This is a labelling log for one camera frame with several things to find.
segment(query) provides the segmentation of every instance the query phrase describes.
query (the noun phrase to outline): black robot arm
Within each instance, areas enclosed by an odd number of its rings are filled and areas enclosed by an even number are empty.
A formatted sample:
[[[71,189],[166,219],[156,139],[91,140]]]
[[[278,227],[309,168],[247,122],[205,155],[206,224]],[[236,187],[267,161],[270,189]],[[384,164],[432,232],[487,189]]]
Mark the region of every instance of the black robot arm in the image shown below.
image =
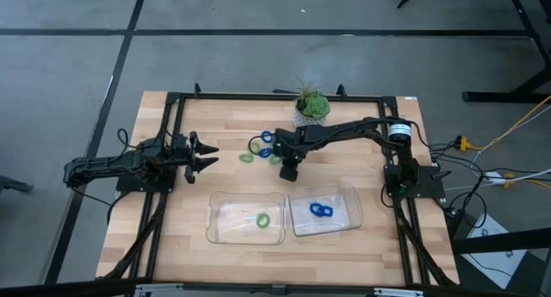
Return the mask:
[[[218,160],[195,156],[218,151],[216,147],[203,145],[196,132],[191,132],[189,139],[179,134],[175,141],[174,145],[165,147],[158,138],[148,139],[119,156],[75,158],[65,165],[63,182],[75,188],[97,178],[131,176],[146,183],[161,183],[178,166],[185,165],[186,180],[194,183],[194,172],[201,172]]]
[[[390,125],[388,138],[377,130],[382,124]],[[404,185],[418,182],[418,162],[412,156],[411,122],[398,119],[376,119],[366,117],[329,127],[309,125],[297,127],[294,132],[277,128],[275,130],[274,155],[282,158],[280,177],[294,182],[298,176],[296,168],[310,151],[316,151],[329,143],[350,139],[367,138],[383,149],[396,152],[399,159],[399,179]]]

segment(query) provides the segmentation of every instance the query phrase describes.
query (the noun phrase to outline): blue ring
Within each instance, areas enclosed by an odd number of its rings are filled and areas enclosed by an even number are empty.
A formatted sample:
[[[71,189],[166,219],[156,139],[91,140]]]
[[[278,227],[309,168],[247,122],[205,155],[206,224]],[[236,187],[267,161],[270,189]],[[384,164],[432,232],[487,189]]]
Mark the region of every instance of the blue ring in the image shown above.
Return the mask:
[[[269,155],[271,155],[274,152],[271,147],[264,147],[262,150],[258,152],[258,156],[260,158],[268,158]]]
[[[264,143],[272,143],[272,141],[274,140],[274,134],[269,132],[268,130],[264,130],[262,133],[260,133],[260,138],[262,139],[262,141],[264,141]]]
[[[310,204],[310,212],[317,217],[331,217],[333,216],[333,208],[328,206],[322,206],[320,203],[314,202]]]

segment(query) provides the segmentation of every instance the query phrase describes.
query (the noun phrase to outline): green plant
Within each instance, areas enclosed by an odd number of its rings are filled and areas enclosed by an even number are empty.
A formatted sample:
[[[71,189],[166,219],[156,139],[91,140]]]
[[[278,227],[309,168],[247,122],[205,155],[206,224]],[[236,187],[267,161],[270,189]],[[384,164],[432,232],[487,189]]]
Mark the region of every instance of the green plant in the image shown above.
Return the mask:
[[[313,83],[308,86],[302,84],[301,93],[296,102],[299,112],[314,120],[319,120],[331,112],[327,98],[318,91],[318,88],[313,87]]]

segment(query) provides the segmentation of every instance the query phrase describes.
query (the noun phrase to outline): green plastic ring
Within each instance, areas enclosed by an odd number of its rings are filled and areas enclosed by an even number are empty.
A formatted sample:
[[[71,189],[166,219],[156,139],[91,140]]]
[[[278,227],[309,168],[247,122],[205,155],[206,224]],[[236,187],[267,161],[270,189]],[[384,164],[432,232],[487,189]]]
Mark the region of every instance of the green plastic ring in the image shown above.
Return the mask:
[[[258,154],[260,152],[260,145],[257,142],[251,142],[251,151]]]
[[[269,157],[269,164],[272,164],[272,165],[279,164],[281,161],[282,161],[282,158],[280,157],[276,157],[274,155]]]
[[[239,155],[239,160],[241,160],[244,163],[250,164],[253,160],[255,160],[254,156],[250,153],[241,154]]]
[[[269,225],[269,216],[266,213],[259,213],[257,215],[258,228],[266,228]]]

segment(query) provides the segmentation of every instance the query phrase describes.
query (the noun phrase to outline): plant pot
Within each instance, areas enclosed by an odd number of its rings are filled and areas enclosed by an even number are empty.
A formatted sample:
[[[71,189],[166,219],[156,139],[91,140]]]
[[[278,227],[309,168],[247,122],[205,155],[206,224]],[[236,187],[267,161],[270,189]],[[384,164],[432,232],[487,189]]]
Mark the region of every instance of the plant pot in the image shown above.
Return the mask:
[[[296,103],[294,105],[293,125],[295,127],[306,126],[306,125],[323,125],[325,123],[326,118],[327,118],[327,115],[318,120],[315,120],[312,117],[306,117],[296,108]]]

